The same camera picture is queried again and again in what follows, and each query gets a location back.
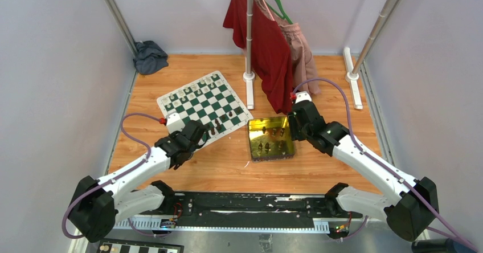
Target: green and white chessboard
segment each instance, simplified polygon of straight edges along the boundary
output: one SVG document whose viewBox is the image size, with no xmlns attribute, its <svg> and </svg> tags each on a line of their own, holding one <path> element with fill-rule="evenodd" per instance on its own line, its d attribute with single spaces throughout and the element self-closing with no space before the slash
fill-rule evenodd
<svg viewBox="0 0 483 253">
<path fill-rule="evenodd" d="M 210 126 L 205 146 L 241 128 L 253 119 L 252 114 L 230 87 L 220 71 L 186 84 L 157 99 L 161 112 L 167 115 L 178 112 L 185 124 L 189 120 Z M 215 120 L 220 123 L 216 129 Z"/>
</svg>

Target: wooden floor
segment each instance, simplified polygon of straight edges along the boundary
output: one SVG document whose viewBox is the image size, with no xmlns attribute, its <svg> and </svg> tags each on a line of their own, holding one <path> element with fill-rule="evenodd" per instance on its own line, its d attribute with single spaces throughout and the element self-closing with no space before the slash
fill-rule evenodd
<svg viewBox="0 0 483 253">
<path fill-rule="evenodd" d="M 351 102 L 349 85 L 344 79 L 345 66 L 341 56 L 316 56 L 320 77 L 339 84 Z M 245 103 L 245 83 L 242 80 L 244 57 L 241 55 L 171 55 L 169 67 L 154 75 L 139 76 L 134 87 L 128 113 L 143 112 L 162 117 L 156 98 L 193 80 L 219 70 Z M 321 82 L 322 94 L 313 98 L 319 112 L 327 122 L 338 121 L 347 126 L 346 110 L 340 93 L 331 85 Z M 364 110 L 352 109 L 354 133 L 376 153 L 379 145 L 362 86 Z M 265 94 L 261 80 L 255 80 L 254 118 L 276 116 Z M 153 145 L 167 135 L 165 126 L 144 117 L 134 116 L 126 120 L 125 129 L 134 137 Z M 377 189 L 344 163 L 321 154 L 308 142 L 295 142 L 294 159 L 262 163 L 250 163 L 247 128 L 238 129 L 217 142 L 199 150 L 190 161 L 178 170 L 168 170 L 147 180 L 142 187 L 161 179 L 174 190 L 236 191 L 265 193 L 325 193 L 338 182 L 348 183 L 358 189 L 377 192 Z M 146 148 L 120 134 L 110 165 L 110 172 L 133 161 Z"/>
</svg>

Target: chessboard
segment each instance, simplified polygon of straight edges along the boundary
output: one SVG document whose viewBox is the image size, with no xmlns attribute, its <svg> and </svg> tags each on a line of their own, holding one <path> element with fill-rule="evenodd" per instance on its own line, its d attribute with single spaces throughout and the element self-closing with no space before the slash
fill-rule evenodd
<svg viewBox="0 0 483 253">
<path fill-rule="evenodd" d="M 96 253 L 183 253 L 183 249 L 173 244 L 102 239 Z"/>
<path fill-rule="evenodd" d="M 253 119 L 220 71 L 214 71 L 157 99 L 161 112 L 177 112 L 186 124 L 196 120 L 205 125 L 208 140 L 204 146 L 246 125 Z"/>
</svg>

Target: red shirt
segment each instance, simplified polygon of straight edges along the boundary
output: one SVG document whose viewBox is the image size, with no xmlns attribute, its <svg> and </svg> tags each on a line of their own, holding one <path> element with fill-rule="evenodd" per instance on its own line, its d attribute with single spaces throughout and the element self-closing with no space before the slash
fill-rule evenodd
<svg viewBox="0 0 483 253">
<path fill-rule="evenodd" d="M 247 0 L 231 0 L 223 27 L 233 29 L 233 41 L 247 45 Z M 252 68 L 262 79 L 261 89 L 277 113 L 287 114 L 292 107 L 292 58 L 290 47 L 276 21 L 268 19 L 253 4 Z"/>
</svg>

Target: gray cloth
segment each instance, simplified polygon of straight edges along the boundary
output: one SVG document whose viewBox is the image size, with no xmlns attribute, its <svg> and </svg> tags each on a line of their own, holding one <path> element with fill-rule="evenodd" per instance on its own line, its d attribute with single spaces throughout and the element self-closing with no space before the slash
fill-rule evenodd
<svg viewBox="0 0 483 253">
<path fill-rule="evenodd" d="M 134 66 L 141 75 L 151 75 L 168 66 L 167 53 L 154 41 L 136 42 Z"/>
</svg>

